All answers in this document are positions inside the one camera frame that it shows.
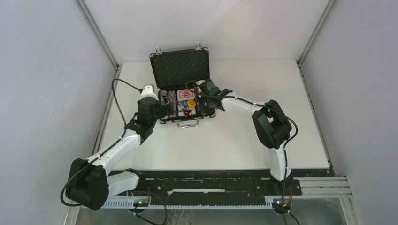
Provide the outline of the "orange big blind button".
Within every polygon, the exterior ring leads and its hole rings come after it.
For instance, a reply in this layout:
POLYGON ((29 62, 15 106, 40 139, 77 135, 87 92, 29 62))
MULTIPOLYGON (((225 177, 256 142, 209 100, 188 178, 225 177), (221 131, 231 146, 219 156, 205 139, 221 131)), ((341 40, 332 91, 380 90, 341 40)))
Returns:
POLYGON ((194 99, 189 99, 187 100, 187 105, 189 108, 195 108, 196 107, 196 101, 194 99))

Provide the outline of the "red triangular all-in button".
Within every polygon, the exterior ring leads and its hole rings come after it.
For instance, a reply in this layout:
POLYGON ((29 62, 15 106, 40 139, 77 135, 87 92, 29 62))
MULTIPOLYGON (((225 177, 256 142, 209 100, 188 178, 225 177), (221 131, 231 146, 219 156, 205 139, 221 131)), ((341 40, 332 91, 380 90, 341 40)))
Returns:
POLYGON ((183 114, 184 117, 187 117, 191 114, 192 109, 182 109, 181 113, 183 114))

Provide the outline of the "black aluminium poker case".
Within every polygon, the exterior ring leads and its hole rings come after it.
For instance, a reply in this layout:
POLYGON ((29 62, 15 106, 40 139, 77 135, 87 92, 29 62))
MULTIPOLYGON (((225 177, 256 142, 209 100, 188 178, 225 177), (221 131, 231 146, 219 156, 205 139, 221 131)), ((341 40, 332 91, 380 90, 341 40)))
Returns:
MULTIPOLYGON (((160 91, 167 92, 191 89, 192 82, 207 80, 210 78, 209 49, 202 47, 200 42, 196 42, 192 49, 164 52, 160 47, 156 52, 150 54, 150 63, 158 89, 158 96, 161 101, 160 91)), ((166 116, 160 119, 161 124, 176 123, 179 128, 191 128, 199 125, 202 119, 215 117, 202 116, 199 111, 198 98, 195 96, 196 114, 188 117, 166 116)))

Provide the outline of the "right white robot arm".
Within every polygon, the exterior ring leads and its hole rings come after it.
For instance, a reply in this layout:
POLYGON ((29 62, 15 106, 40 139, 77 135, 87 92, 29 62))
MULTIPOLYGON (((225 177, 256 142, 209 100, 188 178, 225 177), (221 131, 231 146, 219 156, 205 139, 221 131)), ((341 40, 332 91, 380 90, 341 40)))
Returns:
POLYGON ((216 110, 240 112, 251 116, 257 137, 269 150, 271 162, 272 191, 284 195, 290 189, 287 178, 291 168, 288 165, 286 145, 292 139, 290 132, 297 125, 285 115, 280 105, 270 100, 258 103, 241 97, 232 90, 220 90, 211 79, 192 82, 189 89, 198 98, 202 114, 213 114, 216 110))

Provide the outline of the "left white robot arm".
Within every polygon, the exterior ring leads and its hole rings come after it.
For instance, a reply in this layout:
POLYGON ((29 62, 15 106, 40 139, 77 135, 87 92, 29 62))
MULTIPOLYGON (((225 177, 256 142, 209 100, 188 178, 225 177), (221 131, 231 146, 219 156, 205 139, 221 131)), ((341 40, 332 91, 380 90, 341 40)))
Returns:
POLYGON ((110 172, 147 140, 161 114, 161 102, 157 98, 141 98, 138 111, 114 143, 87 159, 77 158, 72 162, 60 201, 66 206, 83 205, 98 210, 110 196, 118 193, 130 190, 135 195, 142 195, 147 183, 136 172, 124 171, 116 175, 110 175, 110 172))

